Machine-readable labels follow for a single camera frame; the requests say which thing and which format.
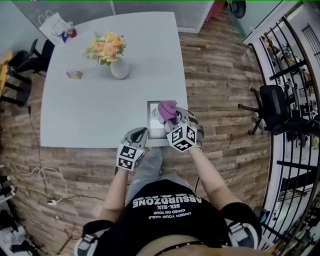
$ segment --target purple cloth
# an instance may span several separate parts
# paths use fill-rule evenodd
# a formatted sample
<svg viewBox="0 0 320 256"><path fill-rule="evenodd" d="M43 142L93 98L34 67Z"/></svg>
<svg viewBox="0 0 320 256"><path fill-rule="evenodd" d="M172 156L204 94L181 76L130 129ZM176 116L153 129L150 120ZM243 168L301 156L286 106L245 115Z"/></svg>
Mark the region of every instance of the purple cloth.
<svg viewBox="0 0 320 256"><path fill-rule="evenodd" d="M158 104L158 110L160 115L165 121L172 118L177 118L178 113L176 111L177 102L175 100L160 101Z"/></svg>

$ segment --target flower vase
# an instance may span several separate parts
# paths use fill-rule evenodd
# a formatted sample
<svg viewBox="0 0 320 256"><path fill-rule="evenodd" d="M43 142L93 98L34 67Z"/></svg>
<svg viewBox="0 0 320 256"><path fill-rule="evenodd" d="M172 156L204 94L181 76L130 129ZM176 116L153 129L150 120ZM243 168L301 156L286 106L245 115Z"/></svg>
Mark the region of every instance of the flower vase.
<svg viewBox="0 0 320 256"><path fill-rule="evenodd" d="M117 79L125 79L130 73L129 64L120 57L110 64L110 69Z"/></svg>

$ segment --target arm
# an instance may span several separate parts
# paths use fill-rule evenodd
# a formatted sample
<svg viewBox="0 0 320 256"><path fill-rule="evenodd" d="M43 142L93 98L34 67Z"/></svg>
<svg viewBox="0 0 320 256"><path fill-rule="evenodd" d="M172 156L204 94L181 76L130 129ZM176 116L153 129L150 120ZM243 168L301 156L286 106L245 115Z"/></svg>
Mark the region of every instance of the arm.
<svg viewBox="0 0 320 256"><path fill-rule="evenodd" d="M125 207L129 171L119 168L106 194L98 220L115 223Z"/></svg>
<svg viewBox="0 0 320 256"><path fill-rule="evenodd" d="M195 164L200 181L209 198L210 203L219 211L226 205L241 202L235 197L224 182L216 168L208 160L201 148L193 147L189 150Z"/></svg>

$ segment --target orange flower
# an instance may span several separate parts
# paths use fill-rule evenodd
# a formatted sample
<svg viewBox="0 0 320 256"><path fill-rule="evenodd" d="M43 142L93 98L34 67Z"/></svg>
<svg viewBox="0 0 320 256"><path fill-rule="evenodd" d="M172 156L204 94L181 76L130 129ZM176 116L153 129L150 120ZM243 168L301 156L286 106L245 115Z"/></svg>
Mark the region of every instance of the orange flower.
<svg viewBox="0 0 320 256"><path fill-rule="evenodd" d="M113 43L114 46L120 46L120 45L122 45L122 44L123 44L122 36L121 36L121 35L118 35L118 36L116 37L116 39L113 40L112 43Z"/></svg>
<svg viewBox="0 0 320 256"><path fill-rule="evenodd" d="M117 35L115 33L111 33L109 32L108 34L106 34L106 39L109 42L112 42L113 40L115 40L117 38Z"/></svg>
<svg viewBox="0 0 320 256"><path fill-rule="evenodd" d="M103 42L97 42L95 46L93 47L97 52L102 51L104 48L105 44Z"/></svg>
<svg viewBox="0 0 320 256"><path fill-rule="evenodd" d="M104 56L112 57L117 49L113 46L112 42L107 42L104 44L102 52Z"/></svg>

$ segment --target wooden floor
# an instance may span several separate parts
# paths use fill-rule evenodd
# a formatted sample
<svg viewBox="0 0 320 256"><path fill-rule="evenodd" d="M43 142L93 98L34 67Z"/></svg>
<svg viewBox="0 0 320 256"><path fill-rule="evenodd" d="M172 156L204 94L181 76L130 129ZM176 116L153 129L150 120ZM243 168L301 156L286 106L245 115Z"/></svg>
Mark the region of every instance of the wooden floor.
<svg viewBox="0 0 320 256"><path fill-rule="evenodd" d="M261 206L268 179L270 135L259 129L248 136L254 126L253 114L237 107L238 103L256 106L250 87L263 85L253 52L242 43L224 12L205 24L199 34L181 34L180 42L189 110L205 130L202 149L236 196L252 208ZM39 137L45 78L28 76L33 83L28 103ZM9 103L2 103L1 108L1 158L28 173L39 166L39 156L27 108ZM73 237L78 239L82 226L98 216L114 176L116 150L41 147L40 157L43 167L55 168L67 182L69 199L57 206L48 206L45 193L46 183L48 197L63 195L64 183L56 173L49 171L44 183L36 173L19 175L7 162L4 172L17 186L11 202L27 232L42 251L55 255L67 240L65 231L75 225ZM187 153L163 148L163 157L164 171L177 171L195 186L198 176ZM197 193L205 196L201 184ZM73 254L74 239L61 254Z"/></svg>

